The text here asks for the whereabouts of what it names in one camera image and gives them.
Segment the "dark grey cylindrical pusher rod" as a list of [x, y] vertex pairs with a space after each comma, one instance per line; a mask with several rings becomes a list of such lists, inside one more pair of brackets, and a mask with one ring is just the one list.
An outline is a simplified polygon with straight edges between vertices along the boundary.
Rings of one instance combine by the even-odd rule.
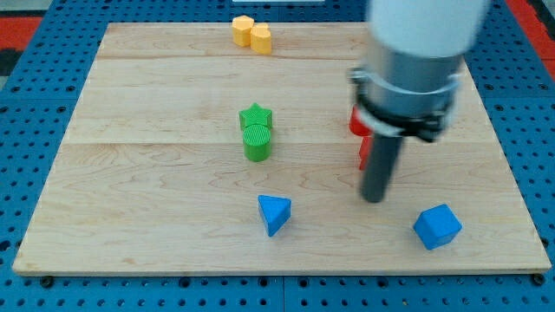
[[403, 141], [403, 137], [374, 136], [360, 188], [366, 201], [379, 203], [384, 199]]

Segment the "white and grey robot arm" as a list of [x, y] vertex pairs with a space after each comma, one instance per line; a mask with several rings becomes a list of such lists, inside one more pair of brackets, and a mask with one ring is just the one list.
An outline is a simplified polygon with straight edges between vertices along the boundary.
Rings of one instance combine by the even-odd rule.
[[383, 200], [407, 137], [432, 143], [453, 120], [458, 69], [488, 0], [371, 0], [368, 47], [349, 72], [361, 123], [374, 133], [361, 195]]

